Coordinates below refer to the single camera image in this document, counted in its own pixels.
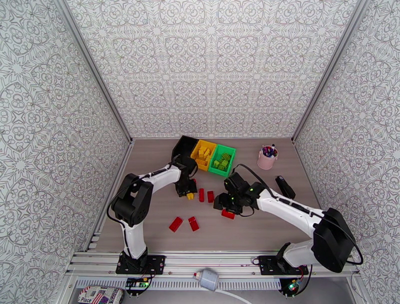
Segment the plastic bin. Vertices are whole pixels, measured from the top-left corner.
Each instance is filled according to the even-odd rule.
[[[209,165],[210,165],[210,160],[213,158],[214,151],[215,151],[215,149],[217,147],[217,144],[213,143],[213,142],[209,142],[209,141],[205,141],[205,140],[199,139],[197,144],[196,144],[196,146],[194,147],[191,155],[190,155],[190,157],[192,159],[194,159],[194,160],[197,160],[197,159],[204,160],[204,159],[199,157],[199,149],[200,149],[201,146],[209,148],[210,154],[205,159],[206,165],[202,165],[202,164],[199,164],[199,163],[197,165],[198,165],[199,169],[201,169],[203,171],[208,171],[209,170]]]
[[[222,158],[222,154],[224,154],[224,153],[227,153],[230,155],[230,161],[229,161],[229,165],[228,165],[228,168],[226,171],[219,170],[218,168],[214,167],[214,161],[219,161]],[[223,177],[227,178],[229,176],[229,174],[231,173],[232,164],[234,162],[235,155],[236,155],[235,148],[224,146],[222,144],[217,144],[214,155],[211,158],[211,162],[208,167],[208,171],[215,173],[215,174],[222,175]]]
[[[198,141],[197,138],[182,135],[172,150],[171,160],[178,154],[180,154],[181,157],[191,157],[192,151],[196,147]]]

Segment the yellow bin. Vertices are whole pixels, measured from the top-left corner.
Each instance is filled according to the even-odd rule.
[[[203,158],[199,157],[199,150],[201,147],[205,147],[206,149],[209,149],[209,155],[207,155],[207,157],[203,157]],[[199,139],[196,146],[194,147],[193,151],[191,152],[190,157],[196,161],[199,169],[208,171],[210,161],[213,158],[216,147],[217,147],[216,143]]]

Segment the black bin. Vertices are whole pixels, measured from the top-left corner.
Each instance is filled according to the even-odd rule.
[[[175,145],[175,147],[172,150],[172,156],[171,160],[180,154],[181,158],[183,157],[191,157],[192,151],[197,145],[197,142],[199,140],[197,138],[193,138],[190,136],[185,136],[182,135],[182,137],[179,139],[178,143]]]

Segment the patterned wallpaper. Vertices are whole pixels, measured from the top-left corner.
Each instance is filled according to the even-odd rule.
[[[373,303],[400,303],[400,2],[374,0],[296,146],[324,208],[343,213]]]
[[[51,0],[0,20],[0,303],[53,303],[127,140]]]
[[[131,135],[290,137],[357,0],[67,0]]]

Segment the mounting plate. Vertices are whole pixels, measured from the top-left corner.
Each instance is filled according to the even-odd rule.
[[[162,275],[165,261],[165,255],[148,255],[144,271],[140,272],[124,258],[124,255],[120,255],[115,273],[118,275]]]
[[[256,258],[258,260],[259,269],[262,276],[301,276],[309,274],[307,265],[300,267],[292,267],[286,261],[279,261],[283,265],[283,269],[278,265],[278,259],[275,255],[260,255]]]

